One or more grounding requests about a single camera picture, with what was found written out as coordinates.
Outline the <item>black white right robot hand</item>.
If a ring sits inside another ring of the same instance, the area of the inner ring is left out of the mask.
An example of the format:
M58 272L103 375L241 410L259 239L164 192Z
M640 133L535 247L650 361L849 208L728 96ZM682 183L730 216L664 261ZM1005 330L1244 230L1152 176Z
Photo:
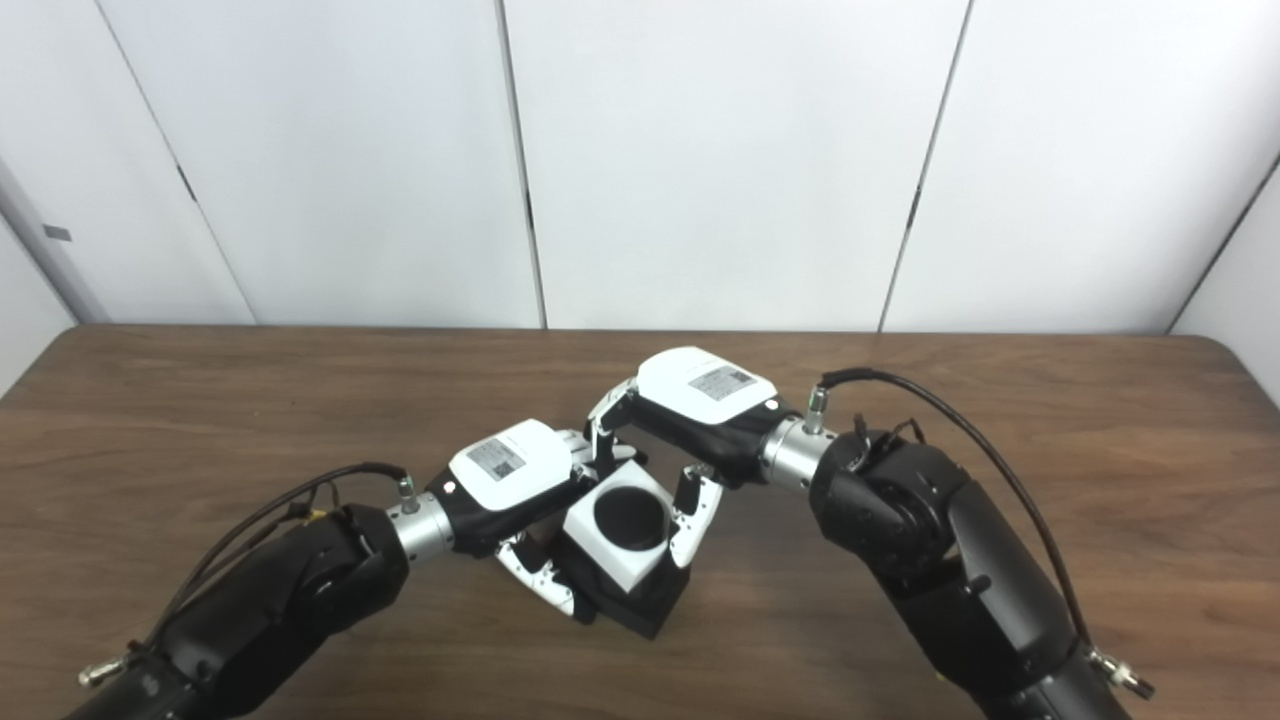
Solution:
M691 477L673 502L669 552L687 568L726 489L763 486L765 441L799 413L767 378L696 346L668 348L640 364L589 413L584 436L602 474L621 462L614 434L637 429L690 455Z

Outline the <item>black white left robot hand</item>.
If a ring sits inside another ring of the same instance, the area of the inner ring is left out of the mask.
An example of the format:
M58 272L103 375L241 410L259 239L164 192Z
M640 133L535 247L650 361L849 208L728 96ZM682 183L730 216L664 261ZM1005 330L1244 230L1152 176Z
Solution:
M536 419L458 451L402 511L397 533L411 562L452 551L497 559L553 609L589 625L596 607L557 568L529 529L580 501L607 474L579 430Z

